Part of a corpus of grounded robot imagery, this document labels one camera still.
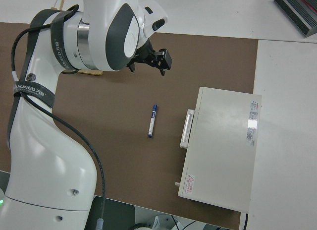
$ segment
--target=brown table surface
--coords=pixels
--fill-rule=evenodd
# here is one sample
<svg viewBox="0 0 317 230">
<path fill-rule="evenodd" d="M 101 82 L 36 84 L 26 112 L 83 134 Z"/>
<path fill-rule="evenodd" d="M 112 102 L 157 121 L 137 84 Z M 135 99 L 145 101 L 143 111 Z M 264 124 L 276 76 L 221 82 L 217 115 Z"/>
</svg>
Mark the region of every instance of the brown table surface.
<svg viewBox="0 0 317 230">
<path fill-rule="evenodd" d="M 0 23 L 0 170 L 10 171 L 6 127 L 12 105 L 10 50 L 27 24 Z M 186 150 L 179 147 L 187 109 L 200 86 L 252 93 L 257 40 L 154 34 L 154 49 L 168 48 L 172 70 L 136 64 L 102 76 L 61 75 L 53 113 L 79 129 L 95 146 L 106 171 L 107 197 L 205 223 L 238 229 L 240 213 L 177 196 Z M 16 55 L 21 70 L 26 39 Z M 147 137 L 153 104 L 154 138 Z M 76 136 L 58 125 L 68 135 Z M 96 194 L 101 195 L 98 178 Z"/>
</svg>

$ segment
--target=robotic arm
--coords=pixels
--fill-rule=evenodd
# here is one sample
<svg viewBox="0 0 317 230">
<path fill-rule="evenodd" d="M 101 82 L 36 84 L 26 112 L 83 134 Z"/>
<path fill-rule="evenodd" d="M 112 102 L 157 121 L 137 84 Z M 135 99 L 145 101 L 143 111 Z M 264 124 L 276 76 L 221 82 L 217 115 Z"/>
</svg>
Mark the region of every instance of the robotic arm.
<svg viewBox="0 0 317 230">
<path fill-rule="evenodd" d="M 171 67 L 168 51 L 155 52 L 149 39 L 167 22 L 166 13 L 153 0 L 84 0 L 84 12 L 77 9 L 47 9 L 36 15 L 27 30 L 27 54 L 19 79 L 12 53 L 11 175 L 0 206 L 1 229 L 85 227 L 97 172 L 86 149 L 54 123 L 53 118 L 62 122 L 51 114 L 62 72 L 117 71 L 125 66 L 134 71 L 134 63 L 139 62 L 158 68 L 164 75 Z M 103 177 L 97 153 L 85 142 L 93 150 Z M 101 219 L 96 229 L 102 229 Z"/>
</svg>

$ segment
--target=screw hole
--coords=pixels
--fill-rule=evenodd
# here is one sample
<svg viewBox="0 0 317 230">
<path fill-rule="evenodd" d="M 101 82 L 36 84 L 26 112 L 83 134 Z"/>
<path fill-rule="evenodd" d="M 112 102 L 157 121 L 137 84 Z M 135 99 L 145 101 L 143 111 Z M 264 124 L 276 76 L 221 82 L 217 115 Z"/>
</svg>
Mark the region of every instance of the screw hole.
<svg viewBox="0 0 317 230">
<path fill-rule="evenodd" d="M 62 216 L 56 216 L 55 218 L 56 222 L 60 222 L 63 220 L 63 217 Z"/>
</svg>

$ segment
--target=white device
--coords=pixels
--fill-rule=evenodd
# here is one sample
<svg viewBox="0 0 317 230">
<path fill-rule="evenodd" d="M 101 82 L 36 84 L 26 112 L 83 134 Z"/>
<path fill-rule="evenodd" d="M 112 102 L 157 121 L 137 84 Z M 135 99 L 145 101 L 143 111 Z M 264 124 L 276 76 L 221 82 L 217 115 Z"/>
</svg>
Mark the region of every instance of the white device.
<svg viewBox="0 0 317 230">
<path fill-rule="evenodd" d="M 17 94 L 31 95 L 49 113 L 58 76 L 65 70 L 116 71 L 126 65 L 132 70 L 134 62 L 150 64 L 161 73 L 170 68 L 171 60 L 158 63 L 168 58 L 167 50 L 156 54 L 149 40 L 167 22 L 155 1 L 84 0 L 83 13 L 69 14 L 44 10 L 35 17 L 31 26 L 51 26 L 30 34 L 20 80 L 13 71 Z M 11 175 L 0 206 L 1 229 L 84 229 L 97 176 L 86 149 L 19 96 L 11 112 L 8 144 Z M 96 229 L 102 229 L 102 222 Z"/>
<path fill-rule="evenodd" d="M 178 195 L 248 213 L 261 96 L 201 87 Z"/>
</svg>

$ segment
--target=warning label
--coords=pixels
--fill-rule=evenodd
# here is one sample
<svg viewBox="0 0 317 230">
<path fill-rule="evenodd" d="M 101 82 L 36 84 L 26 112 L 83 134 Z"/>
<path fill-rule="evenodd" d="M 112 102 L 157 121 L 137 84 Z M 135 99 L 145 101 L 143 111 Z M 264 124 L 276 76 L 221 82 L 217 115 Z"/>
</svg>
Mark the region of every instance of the warning label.
<svg viewBox="0 0 317 230">
<path fill-rule="evenodd" d="M 248 130 L 247 130 L 247 145 L 254 146 L 257 139 L 257 128 L 258 128 L 258 114 L 259 114 L 259 103 L 252 101 L 250 104 Z"/>
<path fill-rule="evenodd" d="M 196 177 L 192 174 L 187 175 L 186 183 L 185 183 L 185 194 L 192 194 L 193 193 L 195 178 Z"/>
</svg>

